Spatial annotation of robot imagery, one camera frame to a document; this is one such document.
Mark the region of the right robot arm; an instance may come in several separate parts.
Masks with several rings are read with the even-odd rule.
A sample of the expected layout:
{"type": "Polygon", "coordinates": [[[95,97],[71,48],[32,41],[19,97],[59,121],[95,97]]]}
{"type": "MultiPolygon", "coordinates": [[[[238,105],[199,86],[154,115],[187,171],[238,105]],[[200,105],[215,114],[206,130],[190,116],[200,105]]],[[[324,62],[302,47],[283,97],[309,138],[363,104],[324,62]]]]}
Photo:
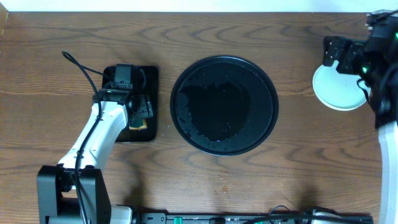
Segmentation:
{"type": "Polygon", "coordinates": [[[382,154],[380,223],[397,223],[397,11],[367,14],[367,40],[326,36],[323,65],[370,87],[366,101],[375,114],[382,154]]]}

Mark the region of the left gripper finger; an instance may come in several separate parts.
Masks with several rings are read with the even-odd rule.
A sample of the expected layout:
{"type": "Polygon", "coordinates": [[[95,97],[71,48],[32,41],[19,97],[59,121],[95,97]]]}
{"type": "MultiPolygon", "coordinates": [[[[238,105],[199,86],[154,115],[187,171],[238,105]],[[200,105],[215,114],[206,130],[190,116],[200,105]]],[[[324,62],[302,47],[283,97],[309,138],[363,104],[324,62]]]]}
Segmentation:
{"type": "Polygon", "coordinates": [[[145,98],[145,110],[144,110],[144,118],[151,118],[154,115],[154,111],[152,109],[152,103],[150,101],[149,95],[144,95],[145,98]]]}
{"type": "Polygon", "coordinates": [[[131,121],[147,118],[147,104],[145,95],[134,95],[129,102],[131,121]]]}

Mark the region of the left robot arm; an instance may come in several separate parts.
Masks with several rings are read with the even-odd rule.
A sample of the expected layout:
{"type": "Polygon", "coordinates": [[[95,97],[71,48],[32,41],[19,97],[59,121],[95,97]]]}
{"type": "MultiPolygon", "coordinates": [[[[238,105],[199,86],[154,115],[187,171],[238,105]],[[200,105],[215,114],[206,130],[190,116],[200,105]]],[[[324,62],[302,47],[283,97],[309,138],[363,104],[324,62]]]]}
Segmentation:
{"type": "Polygon", "coordinates": [[[117,64],[105,68],[89,120],[55,166],[37,174],[40,223],[140,223],[126,205],[112,205],[103,178],[116,143],[150,142],[157,132],[159,70],[117,64]]]}

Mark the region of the green and yellow sponge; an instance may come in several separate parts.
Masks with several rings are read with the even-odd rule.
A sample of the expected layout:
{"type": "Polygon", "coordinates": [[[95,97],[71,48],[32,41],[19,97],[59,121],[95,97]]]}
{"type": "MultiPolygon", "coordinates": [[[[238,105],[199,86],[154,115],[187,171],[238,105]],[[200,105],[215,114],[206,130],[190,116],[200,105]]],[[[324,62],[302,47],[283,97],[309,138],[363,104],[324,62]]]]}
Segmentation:
{"type": "Polygon", "coordinates": [[[146,119],[137,119],[137,120],[131,121],[131,123],[129,125],[129,130],[139,131],[139,130],[143,130],[143,129],[147,129],[146,119]]]}

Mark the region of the light blue plate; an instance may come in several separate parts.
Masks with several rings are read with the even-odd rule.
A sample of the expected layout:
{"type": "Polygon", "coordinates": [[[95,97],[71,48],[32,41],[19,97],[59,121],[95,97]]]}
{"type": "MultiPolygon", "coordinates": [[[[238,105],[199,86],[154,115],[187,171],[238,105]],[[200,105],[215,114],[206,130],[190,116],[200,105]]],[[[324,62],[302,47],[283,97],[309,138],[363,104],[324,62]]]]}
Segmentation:
{"type": "Polygon", "coordinates": [[[365,94],[370,96],[371,89],[360,80],[359,75],[338,73],[338,61],[332,66],[320,65],[312,78],[312,87],[316,97],[325,106],[338,110],[350,111],[367,102],[365,94]]]}

